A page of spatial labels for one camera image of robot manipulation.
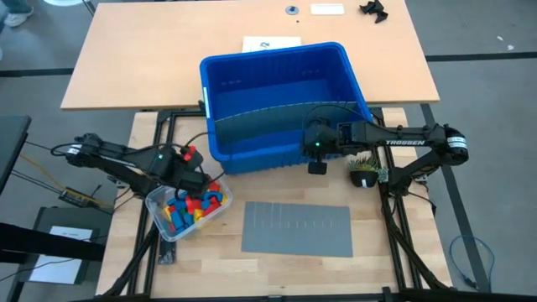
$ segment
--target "wooden table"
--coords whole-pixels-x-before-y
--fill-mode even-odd
[[[383,110],[387,126],[407,125],[403,109]],[[136,114],[129,146],[141,148],[152,143],[156,117],[156,112]],[[193,135],[206,131],[202,117],[182,117],[176,122],[175,143],[185,143]],[[208,155],[206,137],[198,138],[195,145],[207,154],[206,161],[214,163]],[[416,159],[414,148],[392,150],[398,166]],[[377,293],[382,286],[396,291],[378,190],[352,187],[345,164],[345,159],[329,161],[326,176],[307,174],[303,164],[225,176],[234,196],[231,206],[194,237],[178,242],[178,263],[156,266],[152,297],[358,294]],[[427,196],[420,185],[412,185],[410,191]],[[349,206],[354,257],[242,253],[244,205],[249,200]],[[112,286],[133,254],[141,202],[130,201],[112,218],[98,294]],[[411,195],[404,198],[404,204],[416,252],[440,281],[451,284],[430,205]],[[406,279],[410,280],[408,261],[406,257],[402,260]],[[139,289],[143,288],[146,265],[147,260],[140,264]]]
[[[404,0],[383,0],[389,17],[358,12],[368,0],[248,0],[100,3],[61,108],[197,106],[199,65],[242,51],[244,36],[336,41],[371,104],[438,102],[435,83]],[[342,3],[343,15],[312,15],[312,3]],[[300,12],[291,16],[285,8]]]

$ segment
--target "gray rubber mat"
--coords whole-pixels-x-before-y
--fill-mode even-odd
[[[242,251],[352,257],[349,208],[248,201]]]

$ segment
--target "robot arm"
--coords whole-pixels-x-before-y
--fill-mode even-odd
[[[407,195],[412,180],[435,172],[444,164],[459,165],[468,160],[467,141],[448,125],[422,128],[384,128],[370,122],[343,122],[336,129],[316,118],[305,130],[303,153],[315,159],[308,166],[311,174],[325,174],[322,159],[328,154],[356,154],[380,146],[430,147],[431,151],[403,168],[388,172],[388,187],[394,194]]]
[[[186,190],[193,196],[203,195],[211,181],[209,175],[196,170],[203,156],[193,146],[179,146],[179,153],[169,144],[134,149],[105,142],[94,133],[75,141],[65,154],[69,164],[100,169],[129,184],[139,197],[159,185]]]

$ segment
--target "blue block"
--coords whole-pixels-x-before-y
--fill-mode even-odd
[[[185,200],[186,196],[188,196],[188,192],[183,191],[181,194],[179,194],[179,199],[180,200]]]
[[[369,121],[350,61],[338,43],[205,58],[200,65],[209,150],[226,174],[301,164],[305,114],[339,122]]]
[[[192,216],[191,214],[186,213],[183,215],[183,218],[185,219],[185,227],[190,227],[194,224],[194,216]]]
[[[181,233],[182,231],[186,230],[184,227],[180,227],[179,229],[175,230],[175,235]]]
[[[181,220],[181,217],[179,216],[179,213],[177,211],[174,211],[171,213],[171,221],[174,224],[175,230],[181,229],[185,224]]]
[[[203,208],[203,210],[207,210],[207,208],[211,206],[211,201],[208,200],[208,199],[204,199],[202,202],[201,202],[201,207]]]
[[[175,209],[177,211],[186,209],[186,202],[184,200],[175,202]]]

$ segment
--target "red block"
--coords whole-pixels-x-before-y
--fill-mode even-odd
[[[207,208],[207,210],[205,210],[205,212],[203,212],[203,216],[207,216],[207,215],[211,214],[214,210],[218,209],[219,207],[220,207],[219,203],[211,204],[211,206],[209,206]]]
[[[202,209],[201,207],[201,200],[193,200],[190,197],[186,197],[186,211],[188,211],[189,214],[193,215],[194,210],[196,209]]]
[[[218,201],[218,198],[216,198],[216,196],[212,196],[211,199],[211,204],[218,204],[220,205],[220,202]]]
[[[220,184],[216,181],[213,181],[209,184],[209,191],[211,192],[220,192]]]

